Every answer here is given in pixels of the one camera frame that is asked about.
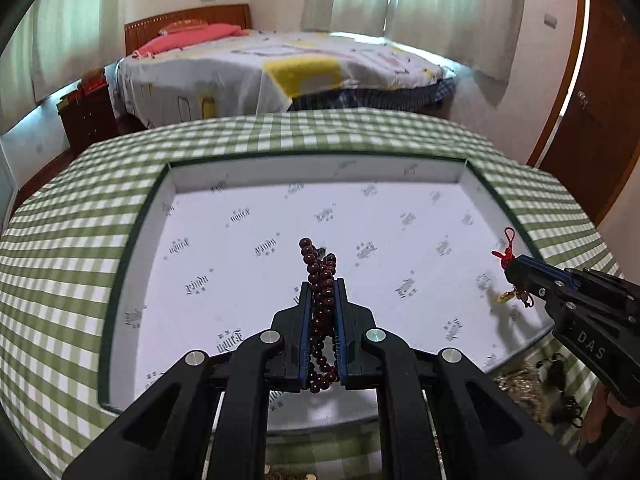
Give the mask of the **right hand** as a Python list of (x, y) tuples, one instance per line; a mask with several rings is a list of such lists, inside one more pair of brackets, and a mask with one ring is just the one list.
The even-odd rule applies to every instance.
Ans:
[(625, 419), (629, 427), (622, 434), (622, 440), (614, 445), (621, 453), (631, 453), (639, 448), (639, 408), (623, 404), (614, 394), (599, 382), (593, 391), (587, 414), (580, 430), (580, 447), (600, 445), (605, 441), (602, 437), (605, 421), (616, 416)]

